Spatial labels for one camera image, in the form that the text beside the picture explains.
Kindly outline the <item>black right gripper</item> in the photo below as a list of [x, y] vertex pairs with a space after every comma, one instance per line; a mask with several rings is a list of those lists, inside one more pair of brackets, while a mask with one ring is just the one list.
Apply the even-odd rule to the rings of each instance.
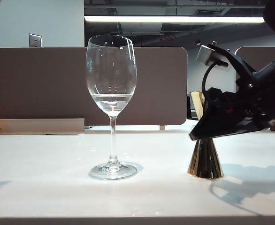
[[192, 129], [192, 140], [216, 138], [261, 131], [275, 120], [275, 74], [252, 74], [250, 79], [236, 80], [241, 98], [239, 107], [229, 109], [216, 106], [237, 106], [234, 92], [217, 88], [206, 91], [206, 105], [202, 118]]

